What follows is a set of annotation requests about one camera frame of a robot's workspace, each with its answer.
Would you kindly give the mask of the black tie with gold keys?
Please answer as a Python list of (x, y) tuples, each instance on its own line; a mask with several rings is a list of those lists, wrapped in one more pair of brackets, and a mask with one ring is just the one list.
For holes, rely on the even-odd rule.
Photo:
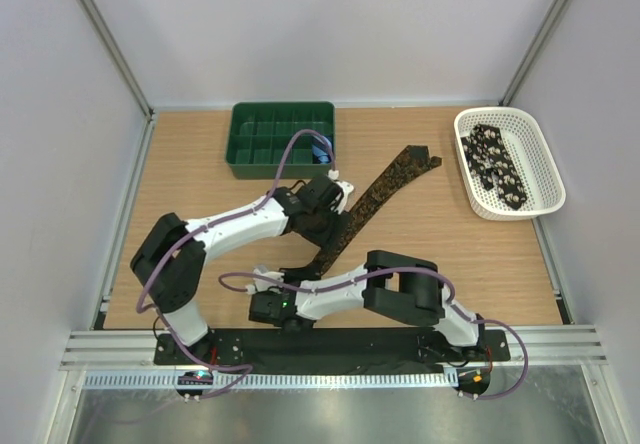
[(425, 145), (407, 145), (381, 172), (348, 211), (349, 219), (337, 239), (320, 250), (308, 268), (312, 277), (321, 277), (335, 263), (375, 214), (403, 187), (442, 165)]

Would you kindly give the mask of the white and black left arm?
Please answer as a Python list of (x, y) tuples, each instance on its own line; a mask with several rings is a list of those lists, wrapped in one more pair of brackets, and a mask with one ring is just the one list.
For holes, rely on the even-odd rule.
[(196, 302), (203, 269), (214, 259), (255, 241), (296, 233), (326, 248), (348, 221), (354, 186), (336, 171), (293, 187), (273, 185), (257, 200), (225, 213), (182, 220), (163, 215), (140, 245), (130, 269), (147, 298), (173, 330), (177, 352), (191, 364), (211, 361), (213, 331)]

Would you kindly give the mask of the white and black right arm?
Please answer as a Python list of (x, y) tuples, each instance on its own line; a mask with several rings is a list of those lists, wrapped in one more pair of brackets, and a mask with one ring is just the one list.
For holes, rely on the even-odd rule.
[(487, 346), (477, 314), (456, 300), (454, 284), (431, 261), (371, 251), (354, 270), (319, 280), (256, 268), (246, 286), (249, 319), (282, 329), (311, 329), (333, 314), (364, 309), (397, 323), (433, 330), (446, 354), (472, 360)]

